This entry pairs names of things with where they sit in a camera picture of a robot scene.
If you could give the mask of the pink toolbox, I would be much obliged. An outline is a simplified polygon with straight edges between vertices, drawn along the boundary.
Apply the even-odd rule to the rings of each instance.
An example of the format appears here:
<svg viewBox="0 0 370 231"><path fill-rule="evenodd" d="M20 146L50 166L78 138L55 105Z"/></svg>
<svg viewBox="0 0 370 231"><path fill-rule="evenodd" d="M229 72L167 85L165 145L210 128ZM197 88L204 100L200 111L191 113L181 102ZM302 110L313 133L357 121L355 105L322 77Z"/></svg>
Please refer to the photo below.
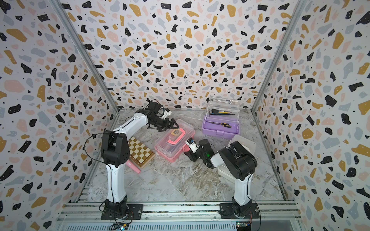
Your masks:
<svg viewBox="0 0 370 231"><path fill-rule="evenodd" d="M175 162L182 153L190 151L186 141L194 138L196 133L194 127L185 121L178 119L176 122L179 128L167 130L157 139L155 145L156 153L171 163Z"/></svg>

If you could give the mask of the white toolbox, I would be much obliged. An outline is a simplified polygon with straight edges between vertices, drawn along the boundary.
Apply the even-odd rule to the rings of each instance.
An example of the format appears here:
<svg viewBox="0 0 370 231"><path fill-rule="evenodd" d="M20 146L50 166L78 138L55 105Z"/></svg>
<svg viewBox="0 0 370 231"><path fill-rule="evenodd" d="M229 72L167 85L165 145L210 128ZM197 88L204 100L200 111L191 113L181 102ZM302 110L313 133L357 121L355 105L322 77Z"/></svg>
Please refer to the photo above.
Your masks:
<svg viewBox="0 0 370 231"><path fill-rule="evenodd" d="M250 175L255 173L258 166L253 155L255 149L255 142L240 135L235 135L229 145L220 149L217 153L223 161L221 165L225 165L229 175L236 180L244 181L245 179L251 180Z"/></svg>

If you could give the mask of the purple toolbox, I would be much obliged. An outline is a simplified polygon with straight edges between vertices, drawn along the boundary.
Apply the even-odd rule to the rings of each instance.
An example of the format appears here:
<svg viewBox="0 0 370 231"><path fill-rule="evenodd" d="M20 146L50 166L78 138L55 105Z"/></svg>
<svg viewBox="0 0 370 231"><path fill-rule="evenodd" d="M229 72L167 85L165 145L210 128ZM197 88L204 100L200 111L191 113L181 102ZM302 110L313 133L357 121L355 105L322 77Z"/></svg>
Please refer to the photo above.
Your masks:
<svg viewBox="0 0 370 231"><path fill-rule="evenodd" d="M218 109L220 111L228 111L235 113L235 116L214 116L210 115L211 109ZM206 114L202 124L202 132L205 135L221 137L231 140L235 135L240 134L240 104L237 100L210 97L206 108ZM211 122L228 123L232 128L226 128L220 125L210 124Z"/></svg>

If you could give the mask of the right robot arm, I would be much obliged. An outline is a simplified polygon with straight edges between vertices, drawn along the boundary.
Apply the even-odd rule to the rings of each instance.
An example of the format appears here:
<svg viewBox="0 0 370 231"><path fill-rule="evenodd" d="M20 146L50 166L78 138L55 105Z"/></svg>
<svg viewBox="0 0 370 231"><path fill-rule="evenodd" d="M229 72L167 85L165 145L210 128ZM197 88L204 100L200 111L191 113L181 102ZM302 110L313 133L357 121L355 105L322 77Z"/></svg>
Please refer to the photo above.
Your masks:
<svg viewBox="0 0 370 231"><path fill-rule="evenodd" d="M251 214L252 199L250 186L252 176L257 167L256 158L248 149L238 141L214 152L213 146L207 139L198 143L193 138L186 141L189 151L185 155L193 162L201 159L208 168L216 168L225 165L235 179L235 192L232 198L232 211L222 212L222 215L235 215L244 218Z"/></svg>

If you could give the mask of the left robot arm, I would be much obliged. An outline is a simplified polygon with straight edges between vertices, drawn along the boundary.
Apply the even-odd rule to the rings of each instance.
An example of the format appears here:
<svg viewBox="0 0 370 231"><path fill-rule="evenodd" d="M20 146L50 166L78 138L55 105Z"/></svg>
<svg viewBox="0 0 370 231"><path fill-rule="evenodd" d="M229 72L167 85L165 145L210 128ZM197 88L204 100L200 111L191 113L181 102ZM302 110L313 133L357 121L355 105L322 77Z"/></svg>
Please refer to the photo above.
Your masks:
<svg viewBox="0 0 370 231"><path fill-rule="evenodd" d="M161 118L153 112L136 113L114 131L102 135L101 158L108 172L108 195L105 208L125 211L127 195L124 188L124 169L130 157L129 139L142 127L155 128L159 132L178 129L175 119Z"/></svg>

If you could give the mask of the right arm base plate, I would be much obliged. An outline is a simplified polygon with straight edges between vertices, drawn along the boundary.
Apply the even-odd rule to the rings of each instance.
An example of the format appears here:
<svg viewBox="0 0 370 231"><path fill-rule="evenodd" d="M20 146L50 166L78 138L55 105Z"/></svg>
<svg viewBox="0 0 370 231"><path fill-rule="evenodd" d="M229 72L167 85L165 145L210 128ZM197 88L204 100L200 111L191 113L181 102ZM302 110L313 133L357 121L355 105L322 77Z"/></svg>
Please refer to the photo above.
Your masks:
<svg viewBox="0 0 370 231"><path fill-rule="evenodd" d="M240 206L238 203L221 203L219 214L222 219L251 219L260 218L260 212L256 203L248 203Z"/></svg>

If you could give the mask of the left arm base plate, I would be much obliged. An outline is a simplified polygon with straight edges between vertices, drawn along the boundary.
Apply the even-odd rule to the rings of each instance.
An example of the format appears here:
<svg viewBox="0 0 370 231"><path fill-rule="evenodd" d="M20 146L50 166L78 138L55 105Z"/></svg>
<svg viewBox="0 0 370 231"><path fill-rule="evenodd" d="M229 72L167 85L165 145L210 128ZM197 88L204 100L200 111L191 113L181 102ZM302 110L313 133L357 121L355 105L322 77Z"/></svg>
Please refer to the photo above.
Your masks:
<svg viewBox="0 0 370 231"><path fill-rule="evenodd" d="M143 204L124 204L123 206L116 205L114 208L104 208L100 219L111 221L140 220L143 208Z"/></svg>

